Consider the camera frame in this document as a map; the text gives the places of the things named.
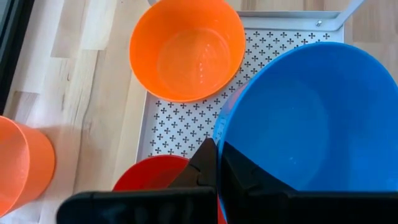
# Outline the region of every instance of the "orange plastic bowl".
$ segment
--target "orange plastic bowl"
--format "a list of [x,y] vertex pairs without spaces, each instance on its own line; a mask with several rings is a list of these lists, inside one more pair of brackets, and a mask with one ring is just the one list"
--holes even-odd
[[174,102],[222,89],[242,62],[242,22],[224,0],[161,0],[139,20],[130,64],[153,95]]
[[0,217],[36,199],[54,166],[54,150],[44,134],[0,116]]

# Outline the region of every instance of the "plastic cup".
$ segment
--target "plastic cup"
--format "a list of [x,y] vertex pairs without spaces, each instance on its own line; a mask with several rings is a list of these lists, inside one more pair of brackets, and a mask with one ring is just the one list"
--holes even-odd
[[44,134],[0,116],[0,217],[36,199],[54,167],[54,150]]
[[[180,156],[154,156],[134,164],[116,182],[114,191],[167,188],[188,165]],[[218,223],[226,223],[218,202]]]
[[244,51],[242,22],[224,0],[161,0],[134,29],[130,63],[153,95],[190,102],[227,85]]

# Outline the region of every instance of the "wooden surface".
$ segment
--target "wooden surface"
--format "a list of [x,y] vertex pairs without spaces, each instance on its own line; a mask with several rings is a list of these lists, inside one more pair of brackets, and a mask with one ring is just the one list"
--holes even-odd
[[[228,0],[237,10],[342,10],[349,0]],[[110,190],[136,160],[145,90],[128,60],[146,0],[36,0],[6,116],[42,130],[57,153],[47,191],[0,223],[55,223],[60,203]],[[368,0],[346,25],[346,42],[398,78],[398,1]]]

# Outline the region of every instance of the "blue bowl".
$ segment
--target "blue bowl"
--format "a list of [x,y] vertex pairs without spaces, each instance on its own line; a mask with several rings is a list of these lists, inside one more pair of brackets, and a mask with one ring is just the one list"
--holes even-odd
[[398,190],[398,89],[339,43],[281,55],[224,105],[214,138],[296,190]]

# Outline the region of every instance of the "red bowl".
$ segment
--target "red bowl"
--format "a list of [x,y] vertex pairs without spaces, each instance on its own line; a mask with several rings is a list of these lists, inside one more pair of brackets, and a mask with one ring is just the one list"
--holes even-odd
[[[116,182],[113,191],[164,189],[188,165],[180,156],[153,156],[134,164]],[[218,223],[226,223],[218,201]]]

